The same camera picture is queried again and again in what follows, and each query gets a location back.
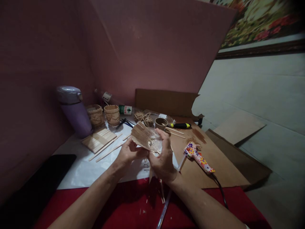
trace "floral patterned glue gun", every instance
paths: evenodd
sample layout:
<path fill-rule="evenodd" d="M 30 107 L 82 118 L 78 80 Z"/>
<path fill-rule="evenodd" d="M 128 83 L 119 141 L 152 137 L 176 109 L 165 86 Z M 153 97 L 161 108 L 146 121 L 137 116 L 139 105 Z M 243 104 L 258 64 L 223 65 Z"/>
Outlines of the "floral patterned glue gun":
<path fill-rule="evenodd" d="M 194 142 L 189 142 L 184 149 L 184 155 L 188 158 L 194 158 L 198 165 L 205 171 L 206 174 L 214 173 L 215 170 L 212 169 L 207 161 L 202 157 L 201 153 L 197 152 L 197 145 Z"/>

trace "pink wall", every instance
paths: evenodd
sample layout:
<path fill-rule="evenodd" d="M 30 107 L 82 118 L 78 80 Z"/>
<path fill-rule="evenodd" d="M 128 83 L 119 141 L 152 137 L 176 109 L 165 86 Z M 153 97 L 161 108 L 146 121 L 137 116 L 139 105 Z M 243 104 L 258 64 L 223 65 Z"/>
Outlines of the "pink wall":
<path fill-rule="evenodd" d="M 94 79 L 73 1 L 2 1 L 0 8 L 2 201 L 73 133 L 55 87 L 78 87 L 93 103 Z"/>
<path fill-rule="evenodd" d="M 98 88 L 133 105 L 136 88 L 195 92 L 235 15 L 195 0 L 81 1 Z"/>

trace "painting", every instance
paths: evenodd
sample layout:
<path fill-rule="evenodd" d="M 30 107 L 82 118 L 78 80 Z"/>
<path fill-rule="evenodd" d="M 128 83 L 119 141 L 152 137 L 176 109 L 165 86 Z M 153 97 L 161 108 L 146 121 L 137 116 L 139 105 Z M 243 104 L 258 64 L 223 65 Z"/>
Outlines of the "painting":
<path fill-rule="evenodd" d="M 237 10 L 221 49 L 300 33 L 300 14 L 289 0 L 211 0 Z"/>

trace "person's right hand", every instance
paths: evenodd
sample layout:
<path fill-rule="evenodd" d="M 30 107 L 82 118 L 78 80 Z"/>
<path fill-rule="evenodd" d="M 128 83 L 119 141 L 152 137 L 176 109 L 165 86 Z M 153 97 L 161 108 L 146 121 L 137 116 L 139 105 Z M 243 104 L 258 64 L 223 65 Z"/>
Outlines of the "person's right hand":
<path fill-rule="evenodd" d="M 169 184 L 177 177 L 177 170 L 173 165 L 171 139 L 164 131 L 158 128 L 156 128 L 156 131 L 162 139 L 162 152 L 158 157 L 155 157 L 153 152 L 149 152 L 147 158 L 150 162 L 150 166 L 153 168 L 157 176 Z"/>

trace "hand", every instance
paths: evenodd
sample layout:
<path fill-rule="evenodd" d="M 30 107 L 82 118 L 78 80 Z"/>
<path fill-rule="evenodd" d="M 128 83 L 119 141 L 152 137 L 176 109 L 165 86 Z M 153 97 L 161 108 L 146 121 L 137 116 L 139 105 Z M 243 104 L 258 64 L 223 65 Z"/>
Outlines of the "hand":
<path fill-rule="evenodd" d="M 142 147 L 137 147 L 137 144 L 134 143 L 131 137 L 129 137 L 128 140 L 122 145 L 118 157 L 113 162 L 112 167 L 115 171 L 119 170 L 122 177 L 133 160 L 142 159 L 147 155 L 148 150 Z"/>
<path fill-rule="evenodd" d="M 162 152 L 158 157 L 155 157 L 152 152 L 149 152 L 147 158 L 157 176 L 169 184 L 177 177 L 177 170 L 173 165 L 171 139 L 169 138 L 169 135 L 164 131 L 159 130 L 158 128 L 156 128 L 156 131 L 162 139 Z"/>

